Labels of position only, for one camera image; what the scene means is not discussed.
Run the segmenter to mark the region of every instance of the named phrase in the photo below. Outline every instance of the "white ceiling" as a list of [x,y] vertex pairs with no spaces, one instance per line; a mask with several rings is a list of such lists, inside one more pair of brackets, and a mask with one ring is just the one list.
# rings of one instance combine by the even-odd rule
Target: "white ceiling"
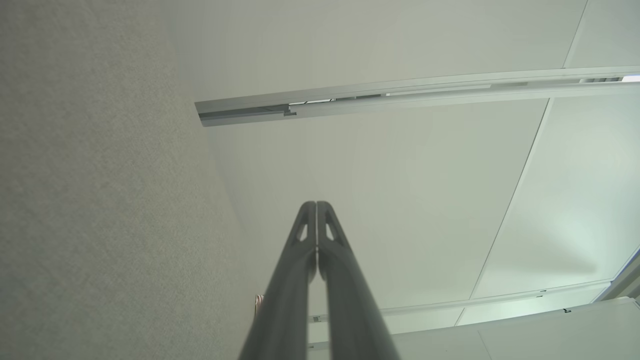
[[[465,300],[546,100],[208,127],[240,221],[271,260],[298,207],[333,204],[380,307]],[[271,270],[265,271],[265,279]],[[310,314],[326,314],[321,281]]]
[[167,12],[182,75],[206,101],[560,68],[585,3],[167,0]]
[[640,97],[555,99],[474,297],[611,279],[640,245]]
[[640,63],[640,1],[589,0],[565,67]]
[[[453,74],[640,65],[640,3],[586,3],[187,0],[168,1],[167,14],[180,72],[194,101],[206,101]],[[328,200],[386,308],[614,277],[640,245],[638,104],[631,95],[551,101],[513,200],[546,100],[204,131],[247,241],[262,255],[260,283],[266,287],[300,204]],[[471,323],[590,302],[595,292],[385,321],[392,332],[432,329],[458,318]],[[325,302],[316,279],[310,315],[326,314]],[[310,338],[326,337],[326,324],[313,326]]]

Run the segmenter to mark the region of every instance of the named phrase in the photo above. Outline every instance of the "ceiling track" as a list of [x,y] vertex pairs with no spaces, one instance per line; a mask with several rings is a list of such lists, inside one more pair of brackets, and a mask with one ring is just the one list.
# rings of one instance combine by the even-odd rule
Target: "ceiling track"
[[[525,293],[516,293],[509,295],[500,295],[494,297],[485,297],[480,299],[460,300],[451,302],[441,302],[437,304],[426,304],[418,306],[391,307],[380,309],[382,316],[405,315],[414,313],[423,313],[425,311],[437,311],[444,309],[459,309],[463,307],[473,307],[487,304],[498,304],[502,302],[510,302],[516,300],[534,299],[536,297],[544,297],[545,295],[571,293],[574,291],[605,289],[611,285],[610,280],[587,282],[584,284],[563,286],[560,288],[550,288],[545,290],[528,291]],[[327,314],[311,315],[308,318],[309,323],[328,322]]]
[[442,76],[201,101],[196,108],[203,126],[221,126],[474,102],[640,92],[640,83],[622,82],[624,76],[634,74],[640,74],[640,66]]
[[[538,313],[535,314],[535,317],[537,319],[543,319],[543,318],[556,318],[557,314],[559,312],[559,310],[563,310],[564,314],[576,314],[576,313],[583,313],[583,312],[592,312],[598,308],[603,308],[603,307],[609,307],[609,306],[617,306],[617,305],[622,305],[622,304],[633,304],[634,306],[637,306],[638,308],[640,308],[640,304],[638,304],[638,302],[636,302],[634,299],[630,299],[630,298],[617,298],[617,299],[612,299],[612,300],[607,300],[604,302],[595,302],[593,304],[585,304],[585,305],[580,305],[580,306],[575,306],[575,307],[571,307],[570,309],[558,309],[557,311],[549,311],[546,313]],[[493,329],[496,327],[502,327],[508,324],[516,324],[516,323],[523,323],[523,322],[528,322],[529,319],[531,318],[530,316],[533,315],[529,315],[529,316],[517,316],[514,318],[505,318],[505,319],[500,319],[497,321],[493,321],[493,322],[480,322],[480,323],[470,323],[470,324],[466,324],[464,325],[464,327],[470,331],[480,331],[480,330],[488,330],[488,329]],[[429,329],[429,331],[435,331],[435,330],[442,330],[445,328],[439,328],[439,329]],[[398,334],[391,334],[392,337],[396,337],[396,336],[402,336],[403,334],[407,334],[407,332],[405,333],[398,333]],[[328,349],[330,347],[330,343],[329,341],[318,341],[318,342],[314,342],[314,343],[309,343],[307,344],[307,348],[310,351],[315,351],[315,350],[324,350],[324,349]]]

